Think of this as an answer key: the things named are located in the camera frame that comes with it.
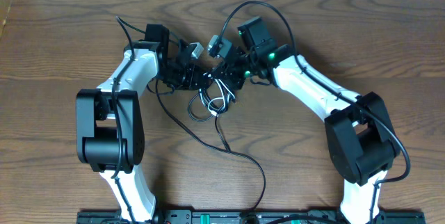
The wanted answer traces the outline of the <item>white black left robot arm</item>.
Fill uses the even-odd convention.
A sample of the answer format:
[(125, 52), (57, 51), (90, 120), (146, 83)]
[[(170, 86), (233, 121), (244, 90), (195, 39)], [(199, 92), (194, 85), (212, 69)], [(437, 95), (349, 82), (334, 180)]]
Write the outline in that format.
[(193, 65), (202, 45), (180, 39), (177, 57), (170, 60), (169, 44), (166, 27), (148, 24), (143, 39), (128, 41), (121, 64), (105, 82), (76, 95), (78, 158), (107, 181), (121, 208), (119, 221), (163, 222), (140, 165), (145, 134), (139, 99), (152, 79), (165, 81), (173, 90), (202, 83), (202, 72)]

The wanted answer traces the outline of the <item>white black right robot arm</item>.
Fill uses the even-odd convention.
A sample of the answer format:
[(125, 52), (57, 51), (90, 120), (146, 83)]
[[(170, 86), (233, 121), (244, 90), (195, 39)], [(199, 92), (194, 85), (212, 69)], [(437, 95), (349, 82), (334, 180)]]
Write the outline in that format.
[(380, 186), (388, 181), (387, 172), (402, 150), (383, 99), (331, 81), (294, 45), (277, 45), (260, 17), (240, 25), (238, 33), (243, 49), (222, 34), (209, 41), (208, 53), (223, 59), (214, 76), (233, 89), (258, 76), (311, 109), (323, 121), (330, 159), (344, 179), (341, 214), (349, 223), (374, 221)]

